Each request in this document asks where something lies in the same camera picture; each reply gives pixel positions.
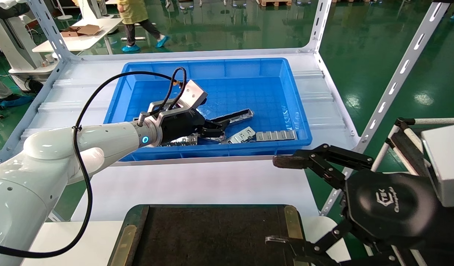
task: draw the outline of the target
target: black mat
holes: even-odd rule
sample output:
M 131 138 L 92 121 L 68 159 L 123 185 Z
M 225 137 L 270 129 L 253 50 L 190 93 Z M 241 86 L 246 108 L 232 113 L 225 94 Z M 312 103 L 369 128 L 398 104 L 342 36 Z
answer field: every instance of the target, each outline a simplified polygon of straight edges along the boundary
M 150 207 L 132 266 L 293 266 L 265 244 L 288 236 L 284 206 Z

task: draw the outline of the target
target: wooden pallet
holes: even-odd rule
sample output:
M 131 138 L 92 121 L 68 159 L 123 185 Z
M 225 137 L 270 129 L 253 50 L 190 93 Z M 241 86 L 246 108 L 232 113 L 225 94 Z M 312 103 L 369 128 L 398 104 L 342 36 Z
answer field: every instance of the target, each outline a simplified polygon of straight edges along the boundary
M 266 7 L 266 3 L 273 3 L 276 7 L 279 6 L 279 3 L 285 3 L 287 6 L 290 6 L 292 4 L 292 0 L 260 0 L 262 7 Z

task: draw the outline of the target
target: cable clip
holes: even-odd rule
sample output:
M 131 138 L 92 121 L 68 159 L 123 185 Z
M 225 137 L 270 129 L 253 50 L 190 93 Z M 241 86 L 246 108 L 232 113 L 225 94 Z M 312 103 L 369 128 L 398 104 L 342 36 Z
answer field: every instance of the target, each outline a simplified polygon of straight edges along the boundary
M 82 130 L 82 126 L 81 126 L 81 125 L 79 125 L 79 127 L 72 126 L 71 128 L 72 128 L 72 129 L 76 129 L 76 130 L 78 130 L 78 131 L 81 131 L 81 130 Z

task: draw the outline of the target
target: gripper logo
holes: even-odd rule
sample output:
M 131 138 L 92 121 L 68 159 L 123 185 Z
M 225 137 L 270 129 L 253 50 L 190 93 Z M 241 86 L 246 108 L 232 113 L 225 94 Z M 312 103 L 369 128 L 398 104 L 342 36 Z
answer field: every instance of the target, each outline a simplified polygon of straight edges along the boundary
M 390 192 L 385 192 L 384 189 L 379 189 L 378 192 L 376 192 L 376 202 L 387 207 L 393 203 L 393 197 Z
M 393 187 L 388 187 L 388 190 L 389 191 L 386 192 L 385 189 L 379 189 L 378 192 L 375 193 L 376 202 L 382 204 L 385 207 L 394 203 L 394 212 L 400 212 L 400 205 L 398 204 L 398 196 L 396 195 L 396 191 L 393 189 Z

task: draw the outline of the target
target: cardboard box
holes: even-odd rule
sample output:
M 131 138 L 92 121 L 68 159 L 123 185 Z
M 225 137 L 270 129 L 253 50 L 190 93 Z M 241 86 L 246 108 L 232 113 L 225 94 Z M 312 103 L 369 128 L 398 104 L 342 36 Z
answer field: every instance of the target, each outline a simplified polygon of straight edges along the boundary
M 96 35 L 101 28 L 97 25 L 71 26 L 61 32 L 63 37 L 78 37 L 81 35 Z

